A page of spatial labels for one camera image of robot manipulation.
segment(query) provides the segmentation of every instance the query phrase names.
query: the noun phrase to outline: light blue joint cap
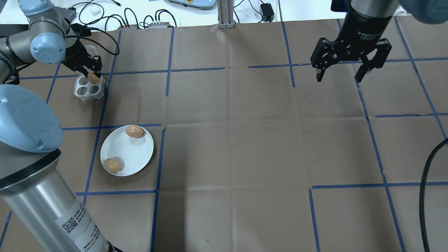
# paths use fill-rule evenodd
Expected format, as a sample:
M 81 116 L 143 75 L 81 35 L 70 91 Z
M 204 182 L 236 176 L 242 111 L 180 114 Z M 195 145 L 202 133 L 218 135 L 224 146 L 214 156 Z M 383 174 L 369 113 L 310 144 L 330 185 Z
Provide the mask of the light blue joint cap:
M 55 5 L 50 0 L 21 0 L 19 7 L 25 16 L 30 17 L 49 11 Z
M 42 33 L 31 42 L 30 52 L 42 63 L 59 63 L 65 58 L 65 40 L 56 33 Z

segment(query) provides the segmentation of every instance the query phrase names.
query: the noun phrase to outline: metal post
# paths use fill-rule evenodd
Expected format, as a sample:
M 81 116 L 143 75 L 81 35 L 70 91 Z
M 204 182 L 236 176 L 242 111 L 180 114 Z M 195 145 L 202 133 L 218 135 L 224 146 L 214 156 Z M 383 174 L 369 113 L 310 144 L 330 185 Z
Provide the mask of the metal post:
M 233 0 L 218 0 L 218 27 L 235 28 L 233 20 Z

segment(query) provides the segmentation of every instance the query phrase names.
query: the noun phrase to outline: black cable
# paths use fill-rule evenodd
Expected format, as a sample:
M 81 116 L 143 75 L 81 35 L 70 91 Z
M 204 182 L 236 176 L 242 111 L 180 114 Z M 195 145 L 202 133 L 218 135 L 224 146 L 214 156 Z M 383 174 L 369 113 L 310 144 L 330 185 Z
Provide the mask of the black cable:
M 108 21 L 109 21 L 109 19 L 110 19 L 111 17 L 113 17 L 114 19 L 118 20 L 118 22 L 120 23 L 120 27 L 123 28 L 123 23 L 122 23 L 117 17 L 115 17 L 114 15 L 110 15 L 110 16 L 108 16 L 108 18 L 106 19 L 106 23 L 104 24 L 104 30 L 107 30 Z
M 279 3 L 279 11 L 280 11 L 280 22 L 283 22 L 283 15 L 281 14 L 280 0 L 278 0 L 278 3 Z
M 81 37 L 81 36 L 77 36 L 77 35 L 69 35 L 69 36 L 66 36 L 66 38 L 85 39 L 85 40 L 91 41 L 91 42 L 93 42 L 93 43 L 99 45 L 102 49 L 104 49 L 104 50 L 105 50 L 107 53 L 109 53 L 109 54 L 112 54 L 112 55 L 115 55 L 115 56 L 118 55 L 118 54 L 120 54 L 120 47 L 118 46 L 118 42 L 117 42 L 117 41 L 115 40 L 115 38 L 113 38 L 109 33 L 105 32 L 105 31 L 103 31 L 103 30 L 101 30 L 101 29 L 94 28 L 94 27 L 90 27 L 90 28 L 88 28 L 88 29 L 89 29 L 89 30 L 97 30 L 97 31 L 100 31 L 100 32 L 106 34 L 106 35 L 107 35 L 109 38 L 111 38 L 111 39 L 113 40 L 113 42 L 115 43 L 117 52 L 114 53 L 114 52 L 111 52 L 111 51 L 107 50 L 107 48 L 105 48 L 102 44 L 100 44 L 100 43 L 98 43 L 97 41 L 95 41 L 95 40 L 93 40 L 93 39 L 90 39 L 90 38 Z
M 244 2 L 244 0 L 241 0 L 241 2 L 237 5 L 234 6 L 234 8 L 238 7 L 240 4 L 242 4 Z
M 117 248 L 117 247 L 115 247 L 115 246 L 113 246 L 113 247 L 114 247 L 114 249 L 115 249 L 116 252 L 123 252 L 121 249 L 119 249 L 119 248 Z
M 168 14 L 172 17 L 172 19 L 174 20 L 174 26 L 177 27 L 176 19 L 175 19 L 174 16 L 171 14 L 171 12 L 169 12 L 169 11 L 167 11 L 167 10 L 162 10 L 161 12 L 159 12 L 159 15 L 158 15 L 159 21 L 160 21 L 160 15 L 161 15 L 162 13 L 164 13 L 164 12 L 168 13 Z
M 34 62 L 31 62 L 31 63 L 28 63 L 28 64 L 26 64 L 26 65 L 24 65 L 24 66 L 18 68 L 18 69 L 17 69 L 17 72 L 19 72 L 19 71 L 21 71 L 21 70 L 24 70 L 25 68 L 29 67 L 30 65 L 32 65 L 32 64 L 34 64 L 34 63 L 35 63 L 35 61 L 34 61 Z
M 233 9 L 233 13 L 235 13 L 235 17 L 237 17 L 237 19 L 238 19 L 238 23 L 240 22 L 240 18 L 238 17 L 238 14 L 237 14 L 237 12 L 235 11 L 235 9 Z
M 261 21 L 263 20 L 263 15 L 260 12 L 258 12 L 258 10 L 255 10 L 255 8 L 253 7 L 252 2 L 250 0 L 249 0 L 249 3 L 250 3 L 250 6 L 252 7 L 252 9 L 254 9 L 254 11 L 261 16 L 261 20 L 258 21 L 258 23 L 261 23 Z
M 436 155 L 436 153 L 448 143 L 448 138 L 439 143 L 434 150 L 432 150 L 431 154 L 429 154 L 428 159 L 426 160 L 425 169 L 423 169 L 422 181 L 420 182 L 420 197 L 418 199 L 418 213 L 420 216 L 420 230 L 422 231 L 422 241 L 423 248 L 425 252 L 429 251 L 428 237 L 426 235 L 426 224 L 425 224 L 425 187 L 426 187 L 426 178 L 428 177 L 429 167 L 431 165 L 432 159 Z
M 141 26 L 141 27 L 143 27 L 143 29 L 146 29 L 146 28 L 149 27 L 149 24 L 146 23 L 146 22 L 139 22 L 138 25 Z
M 143 24 L 146 23 L 146 19 L 147 19 L 148 17 L 150 17 L 151 20 L 152 20 L 152 23 L 154 23 L 154 18 L 153 18 L 151 15 L 147 15 L 147 16 L 143 19 Z
M 131 9 L 131 8 L 125 8 L 125 20 L 126 20 L 126 25 L 129 27 L 129 22 L 128 22 L 128 18 L 126 17 L 126 11 L 130 10 L 132 12 L 132 14 L 134 14 L 135 17 L 135 24 L 137 25 L 137 29 L 138 29 L 138 19 L 137 19 L 137 15 L 135 15 L 135 12 Z
M 102 5 L 97 4 L 97 3 L 93 3 L 93 2 L 81 2 L 81 3 L 77 3 L 77 4 L 72 5 L 72 8 L 73 8 L 74 6 L 76 6 L 76 5 L 79 5 L 79 4 L 85 4 L 85 5 L 83 6 L 83 8 L 81 9 L 81 11 L 79 12 L 79 14 L 78 14 L 78 20 L 79 20 L 79 22 L 82 23 L 83 25 L 85 25 L 86 23 L 84 23 L 83 21 L 81 21 L 81 13 L 82 13 L 82 12 L 87 8 L 87 6 L 89 6 L 90 4 L 98 5 L 99 7 L 101 7 L 101 9 L 103 10 L 103 13 L 101 13 L 101 17 L 100 17 L 99 19 L 101 19 L 101 18 L 104 17 L 104 13 L 105 13 L 105 11 L 104 11 L 104 7 L 103 7 Z M 99 19 L 96 19 L 95 22 L 90 22 L 89 24 L 94 24 L 94 23 L 96 23 Z

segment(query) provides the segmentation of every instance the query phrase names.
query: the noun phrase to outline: power adapter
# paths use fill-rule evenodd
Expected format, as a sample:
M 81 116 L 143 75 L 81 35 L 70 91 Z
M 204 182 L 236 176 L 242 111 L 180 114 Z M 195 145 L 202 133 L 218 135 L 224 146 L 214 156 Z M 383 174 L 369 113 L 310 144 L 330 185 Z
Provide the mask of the power adapter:
M 272 22 L 274 20 L 274 10 L 270 3 L 260 4 L 260 12 L 263 15 L 263 22 Z

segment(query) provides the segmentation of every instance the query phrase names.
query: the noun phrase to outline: white plate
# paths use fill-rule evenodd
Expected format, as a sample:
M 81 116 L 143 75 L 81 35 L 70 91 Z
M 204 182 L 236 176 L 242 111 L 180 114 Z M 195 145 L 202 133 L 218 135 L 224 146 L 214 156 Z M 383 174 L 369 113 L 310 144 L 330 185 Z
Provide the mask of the white plate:
M 133 138 L 126 134 L 126 128 L 130 125 L 114 130 L 104 141 L 101 147 L 101 164 L 108 158 L 117 159 L 123 166 L 123 170 L 110 174 L 115 176 L 129 176 L 143 169 L 151 159 L 154 151 L 154 141 L 151 134 L 143 129 L 143 136 Z

